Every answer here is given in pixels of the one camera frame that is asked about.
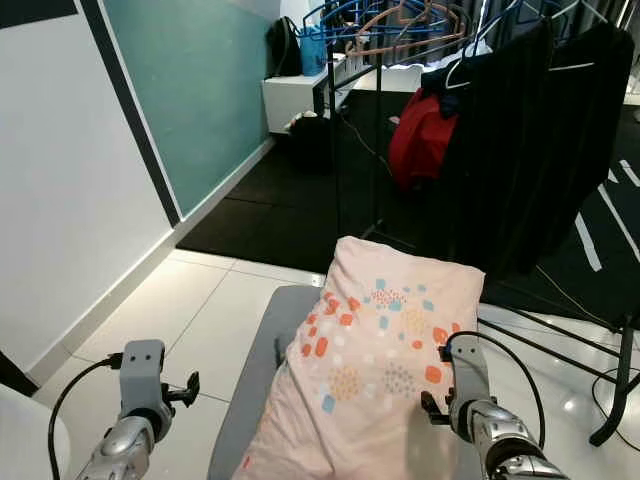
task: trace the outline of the black bag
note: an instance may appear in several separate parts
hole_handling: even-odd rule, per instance
[[[267,43],[275,66],[274,77],[302,75],[302,58],[295,30],[293,21],[289,17],[282,17],[267,33]]]

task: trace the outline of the gray seat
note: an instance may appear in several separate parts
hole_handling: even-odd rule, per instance
[[[278,369],[278,350],[293,340],[298,325],[320,298],[320,290],[299,285],[280,287],[271,297],[218,434],[209,480],[229,480],[242,461]]]

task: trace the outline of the robotic arm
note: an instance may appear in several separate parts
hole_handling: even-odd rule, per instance
[[[200,391],[198,372],[184,390],[169,391],[160,383],[164,344],[159,340],[129,342],[120,368],[122,406],[117,423],[93,451],[78,480],[137,480],[149,468],[149,456],[171,427],[171,402],[189,407]]]
[[[546,460],[522,420],[490,396],[487,364],[477,339],[452,336],[440,356],[453,367],[454,387],[446,397],[449,415],[440,412],[428,392],[422,392],[422,406],[432,424],[450,424],[460,438],[475,446],[485,480],[568,480]]]

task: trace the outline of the black cord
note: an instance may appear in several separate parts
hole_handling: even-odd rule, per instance
[[[58,460],[56,458],[56,449],[54,445],[54,429],[56,425],[56,417],[58,416],[58,411],[62,406],[62,402],[65,397],[69,394],[71,389],[75,386],[76,383],[82,379],[89,372],[100,368],[111,366],[112,369],[120,368],[122,364],[122,353],[115,353],[110,355],[109,358],[105,358],[104,360],[99,361],[98,363],[94,363],[93,365],[88,366],[83,371],[81,371],[78,375],[74,377],[73,380],[69,382],[69,384],[62,390],[62,393],[56,400],[56,404],[53,407],[51,412],[51,417],[49,418],[49,430],[47,431],[47,446],[49,448],[49,462],[51,463],[51,472],[53,473],[53,480],[60,480],[60,470],[58,469]]]
[[[612,372],[615,372],[616,370],[618,370],[617,368],[612,368],[611,370],[607,370],[605,373],[605,375],[608,375]],[[630,370],[633,370],[634,372],[640,372],[640,370],[638,370],[637,368],[631,368]],[[600,413],[602,413],[602,416],[606,419],[609,418],[609,415],[606,414],[606,412],[604,411],[604,408],[602,408],[602,405],[600,404],[600,402],[598,401],[598,399],[596,398],[596,384],[602,380],[601,377],[596,377],[596,379],[593,381],[593,383],[591,384],[591,396],[593,397],[593,401],[596,402],[596,405],[598,406],[598,408],[600,409]],[[636,452],[640,452],[640,447],[634,445],[633,443],[631,443],[629,440],[627,440],[624,435],[622,435],[620,433],[620,431],[618,429],[616,429],[616,433],[618,434],[618,436],[620,437],[620,440],[622,440],[624,443],[627,444],[628,447],[634,449]]]
[[[486,340],[488,342],[493,343],[494,345],[496,345],[496,346],[500,347],[502,350],[504,350],[507,354],[509,354],[509,356],[522,369],[522,371],[524,372],[524,376],[527,377],[527,381],[529,382],[529,385],[531,386],[531,391],[533,392],[533,397],[535,398],[535,401],[536,401],[536,407],[538,408],[538,420],[540,422],[540,437],[538,439],[538,445],[540,446],[541,450],[544,449],[544,442],[545,442],[545,437],[546,437],[546,426],[545,426],[545,420],[544,420],[544,408],[542,407],[542,400],[540,400],[540,393],[538,392],[538,387],[536,386],[536,383],[533,381],[533,377],[529,373],[529,370],[527,369],[526,365],[506,345],[502,344],[501,342],[499,342],[495,338],[492,338],[489,335],[485,335],[484,333],[480,333],[480,332],[457,332],[457,333],[454,333],[453,335],[451,335],[449,337],[449,340],[447,341],[447,348],[451,347],[451,340],[453,340],[455,337],[462,337],[462,336],[478,337],[478,338],[482,338],[483,340]]]

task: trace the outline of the white wall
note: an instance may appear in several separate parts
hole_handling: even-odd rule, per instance
[[[0,350],[27,371],[169,223],[82,14],[0,30]]]

